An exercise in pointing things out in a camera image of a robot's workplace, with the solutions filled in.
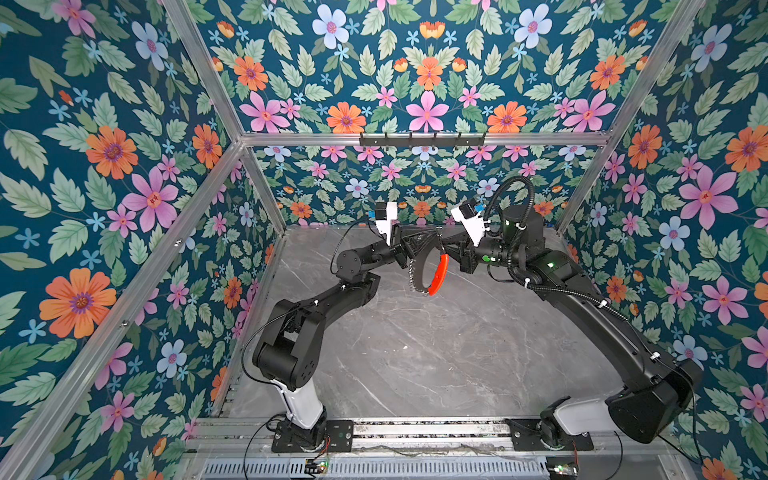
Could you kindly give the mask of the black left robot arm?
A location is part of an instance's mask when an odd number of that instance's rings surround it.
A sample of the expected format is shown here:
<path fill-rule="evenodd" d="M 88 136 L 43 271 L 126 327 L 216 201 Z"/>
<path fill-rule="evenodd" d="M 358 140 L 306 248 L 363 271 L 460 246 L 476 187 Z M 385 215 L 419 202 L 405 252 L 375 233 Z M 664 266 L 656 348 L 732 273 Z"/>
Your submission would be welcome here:
<path fill-rule="evenodd" d="M 310 299 L 275 304 L 260 331 L 252 364 L 277 388 L 292 427 L 315 436 L 325 432 L 327 410 L 313 381 L 325 332 L 374 298 L 380 284 L 374 270 L 390 264 L 407 268 L 413 288 L 432 296 L 442 286 L 448 263 L 440 233 L 403 232 L 395 226 L 389 237 L 381 234 L 372 244 L 336 253 L 331 263 L 335 285 Z"/>

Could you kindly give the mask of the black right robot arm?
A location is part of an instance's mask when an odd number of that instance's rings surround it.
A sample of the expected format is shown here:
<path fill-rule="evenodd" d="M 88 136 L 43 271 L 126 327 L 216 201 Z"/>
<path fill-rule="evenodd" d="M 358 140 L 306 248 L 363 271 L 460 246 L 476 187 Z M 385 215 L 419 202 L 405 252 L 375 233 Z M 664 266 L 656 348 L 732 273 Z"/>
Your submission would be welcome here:
<path fill-rule="evenodd" d="M 539 213 L 510 206 L 503 215 L 501 230 L 494 234 L 476 202 L 453 208 L 451 216 L 464 230 L 444 239 L 445 253 L 465 273 L 480 265 L 504 269 L 509 282 L 534 292 L 572 321 L 622 380 L 615 393 L 564 397 L 544 409 L 537 426 L 542 443 L 559 449 L 569 437 L 610 431 L 651 443 L 693 406 L 702 368 L 692 359 L 676 359 L 652 345 L 599 294 Z"/>

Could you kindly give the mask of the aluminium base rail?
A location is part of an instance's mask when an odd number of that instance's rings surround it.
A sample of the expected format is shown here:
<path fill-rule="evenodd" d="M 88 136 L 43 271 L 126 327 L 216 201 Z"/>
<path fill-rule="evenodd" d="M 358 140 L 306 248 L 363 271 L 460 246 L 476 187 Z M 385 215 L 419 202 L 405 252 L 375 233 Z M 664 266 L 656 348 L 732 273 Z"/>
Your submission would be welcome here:
<path fill-rule="evenodd" d="M 199 420 L 186 442 L 190 453 L 470 453 L 480 455 L 591 454 L 674 455 L 665 441 L 638 443 L 621 433 L 593 432 L 564 437 L 549 445 L 535 417 L 361 417 L 329 420 L 315 446 L 299 444 L 298 430 L 285 420 L 271 426 L 262 418 Z"/>

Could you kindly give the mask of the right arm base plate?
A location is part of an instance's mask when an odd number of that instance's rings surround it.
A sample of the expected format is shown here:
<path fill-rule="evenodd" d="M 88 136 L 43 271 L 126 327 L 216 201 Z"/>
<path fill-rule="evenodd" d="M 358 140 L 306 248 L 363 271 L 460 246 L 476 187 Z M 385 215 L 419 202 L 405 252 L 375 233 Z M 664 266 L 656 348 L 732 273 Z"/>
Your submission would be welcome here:
<path fill-rule="evenodd" d="M 515 451 L 593 451 L 595 446 L 589 434 L 567 435 L 549 420 L 540 418 L 506 418 L 510 439 Z"/>

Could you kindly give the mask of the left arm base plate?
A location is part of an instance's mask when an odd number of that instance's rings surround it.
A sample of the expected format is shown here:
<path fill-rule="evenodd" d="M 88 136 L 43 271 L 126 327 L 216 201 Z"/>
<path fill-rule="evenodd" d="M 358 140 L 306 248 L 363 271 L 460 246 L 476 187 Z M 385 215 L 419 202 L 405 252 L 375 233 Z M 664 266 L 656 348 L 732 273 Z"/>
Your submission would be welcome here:
<path fill-rule="evenodd" d="M 355 424 L 351 420 L 321 420 L 312 429 L 302 429 L 281 420 L 275 430 L 272 453 L 348 453 L 352 450 Z"/>

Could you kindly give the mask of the black hook rack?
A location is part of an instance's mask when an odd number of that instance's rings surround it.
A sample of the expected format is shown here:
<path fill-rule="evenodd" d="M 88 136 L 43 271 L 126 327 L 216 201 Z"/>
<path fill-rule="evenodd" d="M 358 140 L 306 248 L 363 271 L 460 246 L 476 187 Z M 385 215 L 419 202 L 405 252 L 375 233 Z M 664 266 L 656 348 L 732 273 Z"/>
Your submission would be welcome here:
<path fill-rule="evenodd" d="M 485 144 L 485 134 L 464 133 L 397 133 L 397 134 L 360 134 L 358 142 L 360 146 L 371 147 L 475 147 Z"/>

